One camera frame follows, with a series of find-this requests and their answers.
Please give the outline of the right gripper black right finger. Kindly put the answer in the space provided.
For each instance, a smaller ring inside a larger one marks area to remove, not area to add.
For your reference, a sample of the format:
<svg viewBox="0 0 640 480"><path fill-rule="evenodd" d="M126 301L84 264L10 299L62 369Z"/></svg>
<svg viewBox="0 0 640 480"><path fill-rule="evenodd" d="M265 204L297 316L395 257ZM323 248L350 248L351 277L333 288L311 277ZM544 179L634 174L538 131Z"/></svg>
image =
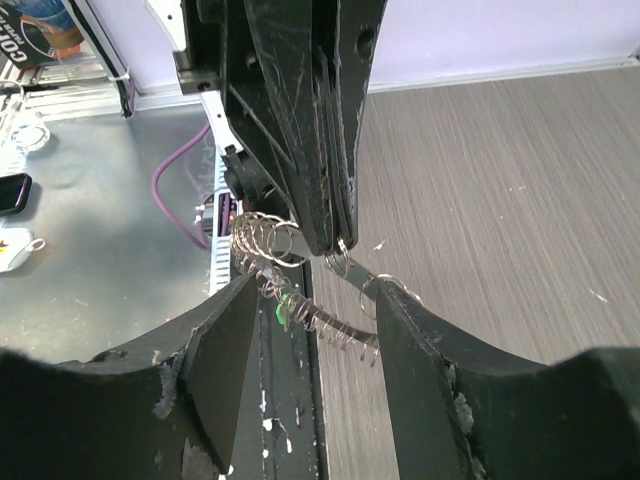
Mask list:
<svg viewBox="0 0 640 480"><path fill-rule="evenodd" d="M379 285L376 316L404 479L635 479L639 352L553 365L500 350Z"/></svg>

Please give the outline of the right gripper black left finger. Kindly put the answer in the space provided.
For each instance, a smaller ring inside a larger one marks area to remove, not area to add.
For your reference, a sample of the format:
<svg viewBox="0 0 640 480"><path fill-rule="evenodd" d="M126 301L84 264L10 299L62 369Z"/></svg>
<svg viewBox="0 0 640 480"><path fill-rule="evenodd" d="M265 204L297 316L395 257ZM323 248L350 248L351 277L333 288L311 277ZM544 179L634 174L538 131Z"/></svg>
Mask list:
<svg viewBox="0 0 640 480"><path fill-rule="evenodd" d="M5 479L215 479L231 465L258 292L242 275L88 362L1 352Z"/></svg>

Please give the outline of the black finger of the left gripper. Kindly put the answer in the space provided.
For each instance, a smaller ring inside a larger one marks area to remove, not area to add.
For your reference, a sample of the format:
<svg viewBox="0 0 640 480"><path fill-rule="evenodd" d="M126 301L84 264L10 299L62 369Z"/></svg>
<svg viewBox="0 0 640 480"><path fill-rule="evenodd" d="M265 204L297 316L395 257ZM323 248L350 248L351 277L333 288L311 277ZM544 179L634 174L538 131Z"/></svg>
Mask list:
<svg viewBox="0 0 640 480"><path fill-rule="evenodd" d="M384 1L312 3L313 106L321 205L317 250L358 241L357 157Z"/></svg>
<svg viewBox="0 0 640 480"><path fill-rule="evenodd" d="M265 171L314 253L332 243L317 133L309 1L227 1L224 104L231 129Z"/></svg>

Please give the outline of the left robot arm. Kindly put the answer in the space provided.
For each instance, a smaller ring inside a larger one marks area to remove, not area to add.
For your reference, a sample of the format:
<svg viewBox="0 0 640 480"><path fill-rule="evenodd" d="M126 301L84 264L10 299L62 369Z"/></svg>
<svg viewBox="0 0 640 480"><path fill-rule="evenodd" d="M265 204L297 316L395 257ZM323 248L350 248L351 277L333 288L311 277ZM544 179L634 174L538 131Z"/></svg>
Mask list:
<svg viewBox="0 0 640 480"><path fill-rule="evenodd" d="M290 213L315 255L358 240L357 149L382 1L182 1L165 20L181 90L216 92L226 181Z"/></svg>

